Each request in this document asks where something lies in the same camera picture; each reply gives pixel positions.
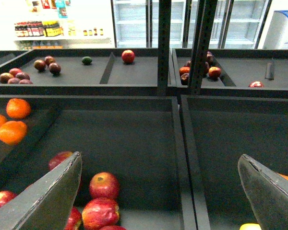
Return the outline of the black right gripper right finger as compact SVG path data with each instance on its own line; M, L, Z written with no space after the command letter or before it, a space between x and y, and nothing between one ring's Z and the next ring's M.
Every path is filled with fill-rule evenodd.
M238 172L261 229L288 230L288 180L246 154Z

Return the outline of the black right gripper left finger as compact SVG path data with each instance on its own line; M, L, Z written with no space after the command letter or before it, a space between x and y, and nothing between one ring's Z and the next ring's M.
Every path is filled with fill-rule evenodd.
M80 185L82 156L75 152L0 208L0 230L62 230Z

